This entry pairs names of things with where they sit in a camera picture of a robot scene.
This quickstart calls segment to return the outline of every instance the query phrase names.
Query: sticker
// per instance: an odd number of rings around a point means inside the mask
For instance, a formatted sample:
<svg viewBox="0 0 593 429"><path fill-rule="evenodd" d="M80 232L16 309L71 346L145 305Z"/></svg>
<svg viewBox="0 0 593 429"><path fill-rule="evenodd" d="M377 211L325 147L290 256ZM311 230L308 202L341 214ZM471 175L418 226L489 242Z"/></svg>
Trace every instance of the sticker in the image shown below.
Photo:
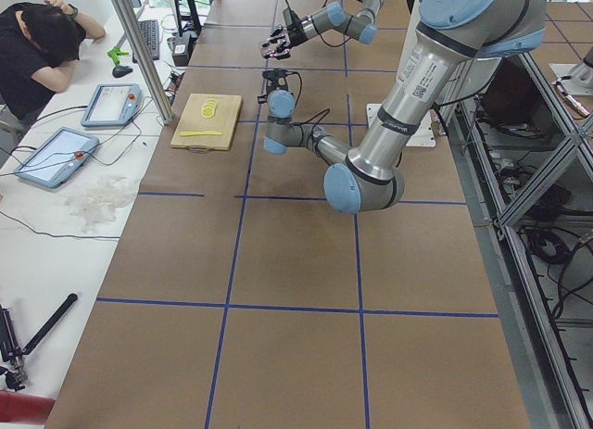
<svg viewBox="0 0 593 429"><path fill-rule="evenodd" d="M399 81L402 83L405 82L414 72L414 70L418 66L418 63L420 63L422 59L423 56L419 52L411 51L411 55L410 58L408 58L406 66L404 67L404 69L401 70L401 72L397 76Z"/></svg>
<svg viewBox="0 0 593 429"><path fill-rule="evenodd" d="M406 82L407 95L426 102L436 91L447 74L448 67L440 61L426 60L416 67L413 75Z"/></svg>

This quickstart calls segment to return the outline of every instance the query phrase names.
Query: black shirt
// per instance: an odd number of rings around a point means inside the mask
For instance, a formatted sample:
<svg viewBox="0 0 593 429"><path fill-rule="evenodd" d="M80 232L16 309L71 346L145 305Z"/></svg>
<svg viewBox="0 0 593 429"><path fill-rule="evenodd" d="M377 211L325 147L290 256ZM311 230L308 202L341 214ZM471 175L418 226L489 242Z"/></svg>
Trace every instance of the black shirt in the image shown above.
<svg viewBox="0 0 593 429"><path fill-rule="evenodd" d="M32 5L18 3L0 14L0 94L10 112L19 119L46 105L54 95L31 76L41 68L61 64L61 60L37 49L20 30L15 13ZM86 32L77 26L82 42Z"/></svg>

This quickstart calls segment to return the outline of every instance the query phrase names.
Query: cutting board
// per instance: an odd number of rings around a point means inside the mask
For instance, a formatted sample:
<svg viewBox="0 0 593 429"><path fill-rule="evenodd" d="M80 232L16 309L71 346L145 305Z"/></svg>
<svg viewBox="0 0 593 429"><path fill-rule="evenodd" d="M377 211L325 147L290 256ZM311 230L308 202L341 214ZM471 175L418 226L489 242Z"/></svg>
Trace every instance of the cutting board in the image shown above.
<svg viewBox="0 0 593 429"><path fill-rule="evenodd" d="M212 100L216 104L214 115L209 118L204 117L202 108L205 104L211 106ZM241 95L191 94L170 141L171 147L228 150L233 140L241 103ZM221 132L221 134L183 137L182 132Z"/></svg>

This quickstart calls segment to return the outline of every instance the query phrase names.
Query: black handle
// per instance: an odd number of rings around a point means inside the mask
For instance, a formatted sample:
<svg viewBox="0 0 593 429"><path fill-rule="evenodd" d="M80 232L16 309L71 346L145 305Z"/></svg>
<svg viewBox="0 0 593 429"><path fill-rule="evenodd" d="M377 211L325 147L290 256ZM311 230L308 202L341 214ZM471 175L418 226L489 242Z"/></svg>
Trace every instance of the black handle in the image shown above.
<svg viewBox="0 0 593 429"><path fill-rule="evenodd" d="M24 350L22 351L23 355L29 355L31 352L33 352L33 350L37 347L41 340L44 339L44 336L46 336L49 333L49 331L52 330L52 327L54 327L54 325L57 324L59 319L64 315L64 313L66 313L66 311L68 311L70 306L74 304L74 302L76 302L77 299L78 296L74 293L70 293L68 295L66 300L62 303L62 305L59 306L59 308L57 308L57 310L49 318L49 320L47 320L44 326L41 329L39 329L39 332L37 332L35 336L31 339L29 344L25 346Z"/></svg>

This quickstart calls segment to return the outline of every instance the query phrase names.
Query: black tool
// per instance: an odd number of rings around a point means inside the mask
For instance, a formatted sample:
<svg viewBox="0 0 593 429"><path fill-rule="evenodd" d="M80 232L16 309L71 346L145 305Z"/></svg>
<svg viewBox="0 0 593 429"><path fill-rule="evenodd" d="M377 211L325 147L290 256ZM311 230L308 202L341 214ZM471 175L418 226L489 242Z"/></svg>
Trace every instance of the black tool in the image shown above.
<svg viewBox="0 0 593 429"><path fill-rule="evenodd" d="M25 388L22 383L27 379L27 374L24 370L23 356L30 355L33 352L41 340L57 324L59 319L77 299L78 296L73 293L68 295L62 305L57 308L25 348L20 348L19 341L12 326L12 320L10 319L10 312L8 309L3 309L0 306L0 311L2 312L2 317L0 318L0 353L2 353L2 361L9 362L13 368L13 371L10 371L0 366L0 375L5 376L6 386L8 388L13 389L15 392Z"/></svg>
<svg viewBox="0 0 593 429"><path fill-rule="evenodd" d="M118 79L119 77L128 75L132 71L133 71L133 69L131 66L118 65L115 68L113 68L113 70L111 71L111 75L113 75L116 79Z"/></svg>

